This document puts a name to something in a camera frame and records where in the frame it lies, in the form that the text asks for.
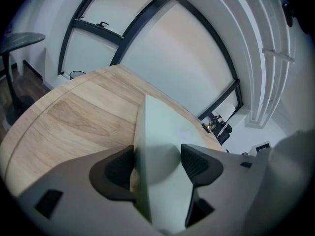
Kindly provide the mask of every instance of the wooden desk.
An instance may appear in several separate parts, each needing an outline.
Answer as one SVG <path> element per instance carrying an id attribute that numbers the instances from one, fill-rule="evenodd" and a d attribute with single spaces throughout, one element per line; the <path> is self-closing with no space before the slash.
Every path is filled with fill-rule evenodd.
<path id="1" fill-rule="evenodd" d="M 145 94 L 192 122 L 209 148 L 222 150 L 200 121 L 121 65 L 100 69 L 58 87 L 33 104 L 0 146 L 0 169 L 18 196 L 52 167 L 79 156 L 132 145 Z"/>

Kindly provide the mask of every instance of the window handle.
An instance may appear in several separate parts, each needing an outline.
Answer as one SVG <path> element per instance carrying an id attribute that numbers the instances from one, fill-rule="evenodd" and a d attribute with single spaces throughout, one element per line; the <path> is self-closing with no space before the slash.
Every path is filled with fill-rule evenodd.
<path id="1" fill-rule="evenodd" d="M 106 24 L 106 25 L 108 25 L 109 26 L 109 24 L 108 23 L 106 23 L 106 22 L 100 22 L 99 24 L 96 24 L 97 26 L 102 26 L 102 27 L 104 27 L 104 25 L 103 24 Z"/>

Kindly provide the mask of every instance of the trash can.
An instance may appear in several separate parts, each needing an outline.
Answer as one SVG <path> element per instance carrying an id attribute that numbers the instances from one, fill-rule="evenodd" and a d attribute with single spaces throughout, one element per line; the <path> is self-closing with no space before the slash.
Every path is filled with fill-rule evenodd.
<path id="1" fill-rule="evenodd" d="M 76 77 L 79 77 L 81 75 L 85 74 L 85 72 L 81 72 L 81 71 L 72 71 L 70 72 L 70 79 L 74 79 Z"/>

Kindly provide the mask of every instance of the table leg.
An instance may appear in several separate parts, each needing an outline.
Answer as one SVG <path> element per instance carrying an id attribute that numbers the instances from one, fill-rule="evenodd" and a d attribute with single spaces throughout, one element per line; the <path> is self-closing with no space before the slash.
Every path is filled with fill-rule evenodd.
<path id="1" fill-rule="evenodd" d="M 13 125 L 15 121 L 28 109 L 33 103 L 34 100 L 30 96 L 22 96 L 18 97 L 14 91 L 12 80 L 10 77 L 10 62 L 9 62 L 10 53 L 3 53 L 2 60 L 6 75 L 6 81 L 9 86 L 12 103 L 9 106 L 7 113 L 6 113 L 6 120 L 10 125 Z"/>

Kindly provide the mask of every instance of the black table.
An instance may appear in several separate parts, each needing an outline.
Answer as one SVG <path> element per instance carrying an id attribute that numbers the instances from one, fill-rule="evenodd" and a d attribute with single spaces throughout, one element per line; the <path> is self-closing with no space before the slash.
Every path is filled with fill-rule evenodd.
<path id="1" fill-rule="evenodd" d="M 2 39 L 0 56 L 2 56 L 3 59 L 6 81 L 8 82 L 10 94 L 12 97 L 12 103 L 6 113 L 6 120 L 10 125 L 13 125 L 15 121 L 25 112 L 25 110 L 34 103 L 34 100 L 30 96 L 25 95 L 18 97 L 14 91 L 12 80 L 9 74 L 10 52 L 28 45 L 38 43 L 44 39 L 45 35 L 34 32 L 14 33 Z"/>

